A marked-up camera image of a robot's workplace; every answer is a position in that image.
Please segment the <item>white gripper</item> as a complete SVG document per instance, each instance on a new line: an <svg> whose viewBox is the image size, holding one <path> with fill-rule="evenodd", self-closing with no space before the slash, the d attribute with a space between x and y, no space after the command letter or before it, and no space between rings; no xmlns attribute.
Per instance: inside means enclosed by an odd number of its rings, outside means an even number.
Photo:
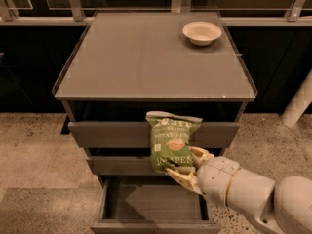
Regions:
<svg viewBox="0 0 312 234"><path fill-rule="evenodd" d="M206 201L225 207L230 181L240 164L200 147L191 146L190 151L197 175L194 167L166 168L166 174L183 188L202 194Z"/></svg>

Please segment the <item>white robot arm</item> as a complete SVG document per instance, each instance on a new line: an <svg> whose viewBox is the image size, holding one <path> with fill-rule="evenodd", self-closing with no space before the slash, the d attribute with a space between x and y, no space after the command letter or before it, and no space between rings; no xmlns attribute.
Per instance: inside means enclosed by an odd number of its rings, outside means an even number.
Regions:
<svg viewBox="0 0 312 234"><path fill-rule="evenodd" d="M312 234L311 158L297 143L301 115L249 114L222 156L194 147L194 170L166 170L208 203L227 207L261 234Z"/></svg>

